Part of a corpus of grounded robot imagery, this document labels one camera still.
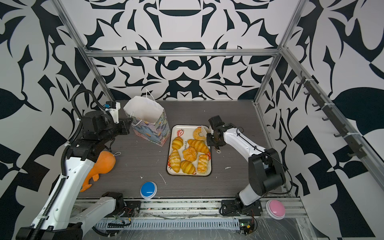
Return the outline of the fake ring donut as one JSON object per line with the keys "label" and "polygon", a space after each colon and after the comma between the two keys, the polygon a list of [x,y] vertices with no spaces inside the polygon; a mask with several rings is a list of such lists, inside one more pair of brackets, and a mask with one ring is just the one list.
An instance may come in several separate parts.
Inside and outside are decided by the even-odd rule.
{"label": "fake ring donut", "polygon": [[201,126],[197,127],[193,132],[193,138],[199,141],[206,141],[207,135],[201,135]]}

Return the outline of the floral paper gift bag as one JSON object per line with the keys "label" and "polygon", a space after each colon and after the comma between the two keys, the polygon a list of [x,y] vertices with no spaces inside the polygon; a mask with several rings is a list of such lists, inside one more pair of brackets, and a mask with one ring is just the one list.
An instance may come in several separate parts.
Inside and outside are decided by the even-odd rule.
{"label": "floral paper gift bag", "polygon": [[131,128],[137,136],[161,147],[165,144],[171,134],[166,111],[148,90],[144,97],[129,100],[124,112],[133,119]]}

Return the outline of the small fake croissant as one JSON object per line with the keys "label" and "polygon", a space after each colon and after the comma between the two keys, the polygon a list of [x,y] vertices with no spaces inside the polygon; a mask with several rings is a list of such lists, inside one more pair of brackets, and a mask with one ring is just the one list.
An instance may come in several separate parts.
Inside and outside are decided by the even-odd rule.
{"label": "small fake croissant", "polygon": [[184,140],[181,137],[173,139],[171,147],[173,150],[179,150],[184,145]]}

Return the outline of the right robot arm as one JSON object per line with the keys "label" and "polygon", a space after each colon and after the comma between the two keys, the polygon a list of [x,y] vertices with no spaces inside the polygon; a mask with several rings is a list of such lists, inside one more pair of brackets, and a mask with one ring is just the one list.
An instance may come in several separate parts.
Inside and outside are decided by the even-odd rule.
{"label": "right robot arm", "polygon": [[285,171],[275,149],[257,145],[245,136],[242,128],[224,123],[220,116],[210,118],[209,124],[211,129],[207,133],[208,146],[218,150],[230,145],[248,163],[249,184],[237,196],[241,207],[253,204],[286,183]]}

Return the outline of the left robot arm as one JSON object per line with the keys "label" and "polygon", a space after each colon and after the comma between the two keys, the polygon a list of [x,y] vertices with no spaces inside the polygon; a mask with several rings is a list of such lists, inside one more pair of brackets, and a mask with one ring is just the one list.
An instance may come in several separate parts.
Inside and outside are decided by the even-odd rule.
{"label": "left robot arm", "polygon": [[31,226],[19,229],[17,240],[81,240],[102,218],[123,211],[123,194],[107,192],[91,207],[71,217],[82,185],[106,143],[129,134],[132,118],[120,119],[118,114],[92,111],[80,118],[81,134],[63,152],[62,173],[52,194]]}

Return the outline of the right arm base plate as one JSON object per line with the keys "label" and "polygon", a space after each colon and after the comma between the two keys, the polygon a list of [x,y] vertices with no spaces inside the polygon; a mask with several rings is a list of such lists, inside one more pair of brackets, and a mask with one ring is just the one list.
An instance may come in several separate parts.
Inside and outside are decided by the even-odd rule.
{"label": "right arm base plate", "polygon": [[225,217],[254,216],[260,217],[263,209],[260,201],[245,206],[240,200],[222,200],[219,213]]}

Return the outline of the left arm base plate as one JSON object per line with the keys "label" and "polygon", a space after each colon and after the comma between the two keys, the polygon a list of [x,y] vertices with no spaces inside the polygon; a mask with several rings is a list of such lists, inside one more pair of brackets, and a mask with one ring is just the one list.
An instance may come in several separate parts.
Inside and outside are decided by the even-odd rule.
{"label": "left arm base plate", "polygon": [[125,201],[122,211],[119,213],[120,217],[133,217],[140,213],[141,201]]}

